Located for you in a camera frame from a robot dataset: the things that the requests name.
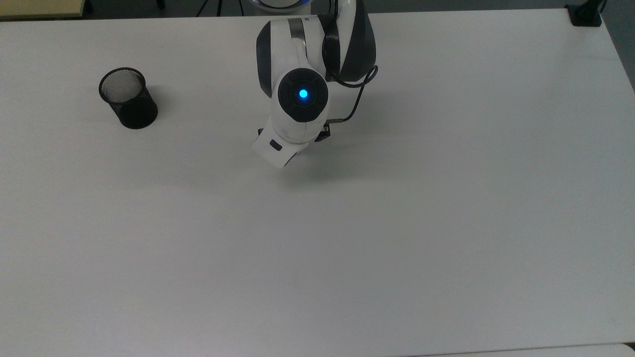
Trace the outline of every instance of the black cable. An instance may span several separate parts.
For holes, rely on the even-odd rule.
[[[377,72],[379,71],[379,67],[377,65],[374,65],[373,68],[368,72],[368,74],[366,75],[366,79],[361,82],[361,83],[356,83],[356,84],[350,84],[350,83],[346,83],[345,81],[342,81],[337,74],[335,74],[333,71],[331,71],[331,69],[328,67],[328,65],[326,64],[326,46],[325,46],[326,41],[322,41],[322,58],[324,58],[324,67],[326,68],[326,72],[340,85],[346,87],[346,88],[362,88],[363,86],[367,85],[368,83],[370,83],[373,79],[375,79],[375,76],[377,75]]]
[[[223,0],[218,0],[218,8],[216,8],[216,17],[220,17],[220,10],[223,8]]]
[[[201,6],[201,8],[199,9],[199,12],[198,12],[198,13],[196,13],[196,17],[201,16],[201,13],[203,12],[203,8],[205,8],[205,5],[207,5],[207,2],[208,2],[208,1],[209,1],[209,0],[205,0],[205,1],[203,2],[203,5],[202,5],[202,6]]]
[[[370,72],[366,75],[366,79],[364,80],[364,82],[368,80],[368,77],[370,76],[370,74],[371,74],[372,72],[373,72],[373,71],[370,71]],[[357,111],[357,107],[358,107],[358,105],[359,105],[359,100],[361,99],[361,95],[362,95],[362,93],[364,93],[364,88],[366,88],[366,86],[362,86],[362,87],[359,89],[358,98],[357,98],[357,100],[355,101],[355,106],[353,107],[353,110],[351,111],[351,113],[349,114],[349,116],[347,116],[346,118],[343,118],[343,119],[332,119],[332,120],[327,120],[326,122],[327,122],[327,123],[329,123],[329,122],[331,122],[331,123],[344,123],[345,121],[348,121],[350,118],[352,118],[352,117],[353,117],[353,115],[355,115],[355,112]]]

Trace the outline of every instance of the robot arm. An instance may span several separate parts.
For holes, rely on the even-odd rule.
[[[335,14],[274,20],[258,36],[258,76],[271,117],[253,149],[275,167],[322,131],[331,102],[326,82],[358,81],[375,66],[363,0],[335,4]]]

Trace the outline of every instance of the mesh cup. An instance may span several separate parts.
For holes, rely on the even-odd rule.
[[[158,109],[141,72],[132,68],[117,68],[99,83],[99,95],[117,114],[121,124],[130,129],[141,129],[152,124]]]

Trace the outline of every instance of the tabletop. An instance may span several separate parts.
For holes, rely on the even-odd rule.
[[[635,340],[635,95],[566,10],[373,14],[284,170],[266,18],[0,23],[6,356],[413,356]],[[104,74],[159,117],[121,126]],[[332,116],[355,90],[330,85]]]

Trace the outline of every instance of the end effector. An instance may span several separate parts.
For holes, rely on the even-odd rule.
[[[326,82],[358,81],[375,67],[363,0],[335,6],[335,14],[271,21],[258,36],[258,76],[271,117],[253,149],[275,167],[320,136],[331,102]]]

